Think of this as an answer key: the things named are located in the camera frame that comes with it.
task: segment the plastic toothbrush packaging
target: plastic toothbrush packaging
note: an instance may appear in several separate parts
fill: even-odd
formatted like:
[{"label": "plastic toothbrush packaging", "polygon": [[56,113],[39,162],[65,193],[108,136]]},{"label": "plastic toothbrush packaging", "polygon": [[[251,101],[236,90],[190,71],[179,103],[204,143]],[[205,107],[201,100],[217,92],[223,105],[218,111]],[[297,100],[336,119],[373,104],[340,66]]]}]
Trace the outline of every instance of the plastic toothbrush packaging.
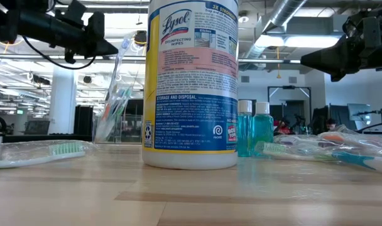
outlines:
[{"label": "plastic toothbrush packaging", "polygon": [[377,136],[342,132],[277,136],[275,143],[261,144],[258,150],[274,159],[342,161],[382,173],[382,137]]},{"label": "plastic toothbrush packaging", "polygon": [[83,141],[33,141],[0,144],[0,169],[83,157],[97,146]]},{"label": "plastic toothbrush packaging", "polygon": [[129,86],[128,84],[121,82],[121,80],[117,80],[117,78],[120,76],[120,68],[123,61],[123,56],[127,52],[132,42],[133,40],[131,38],[125,38],[121,43],[121,47],[117,54],[114,70],[111,77],[109,92],[107,94],[107,102],[95,133],[94,141],[97,143],[105,142],[108,140],[116,124],[116,119],[121,117],[127,106],[128,100],[131,97],[131,92],[134,84]]}]

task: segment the white bottle cap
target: white bottle cap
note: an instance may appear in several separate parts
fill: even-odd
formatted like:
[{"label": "white bottle cap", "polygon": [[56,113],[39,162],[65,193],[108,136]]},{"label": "white bottle cap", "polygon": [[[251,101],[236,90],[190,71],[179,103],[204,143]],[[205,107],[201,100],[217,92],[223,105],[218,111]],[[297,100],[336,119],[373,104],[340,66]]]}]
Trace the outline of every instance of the white bottle cap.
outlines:
[{"label": "white bottle cap", "polygon": [[239,100],[239,113],[253,113],[253,102],[251,100]]},{"label": "white bottle cap", "polygon": [[268,102],[257,102],[255,105],[255,114],[270,114]]}]

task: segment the product label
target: product label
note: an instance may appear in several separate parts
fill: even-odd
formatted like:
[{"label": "product label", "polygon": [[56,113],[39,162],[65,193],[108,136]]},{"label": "product label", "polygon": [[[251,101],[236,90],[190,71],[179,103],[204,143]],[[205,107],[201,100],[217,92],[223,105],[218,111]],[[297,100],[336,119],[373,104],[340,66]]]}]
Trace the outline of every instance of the product label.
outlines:
[{"label": "product label", "polygon": [[236,151],[235,13],[234,0],[173,2],[151,13],[145,87],[147,151]]}]

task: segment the recycling symbol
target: recycling symbol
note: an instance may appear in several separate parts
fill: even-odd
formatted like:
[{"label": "recycling symbol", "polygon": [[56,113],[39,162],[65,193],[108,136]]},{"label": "recycling symbol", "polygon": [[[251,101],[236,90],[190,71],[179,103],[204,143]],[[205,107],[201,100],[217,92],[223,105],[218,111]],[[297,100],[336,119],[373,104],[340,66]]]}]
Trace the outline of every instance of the recycling symbol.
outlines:
[{"label": "recycling symbol", "polygon": [[150,126],[145,127],[145,139],[150,140],[152,136],[152,131]]}]

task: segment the mouthwash bottle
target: mouthwash bottle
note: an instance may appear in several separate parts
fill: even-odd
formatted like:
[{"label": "mouthwash bottle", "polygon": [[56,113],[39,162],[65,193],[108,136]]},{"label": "mouthwash bottle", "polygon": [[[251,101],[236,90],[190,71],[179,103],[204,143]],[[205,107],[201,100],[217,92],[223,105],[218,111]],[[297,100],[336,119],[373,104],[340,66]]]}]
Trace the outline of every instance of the mouthwash bottle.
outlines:
[{"label": "mouthwash bottle", "polygon": [[253,125],[253,102],[239,100],[237,125],[237,153],[239,157],[250,157],[252,154],[251,127]]},{"label": "mouthwash bottle", "polygon": [[268,102],[257,102],[253,118],[253,155],[262,153],[264,143],[273,143],[273,118],[270,116],[270,105]]}]

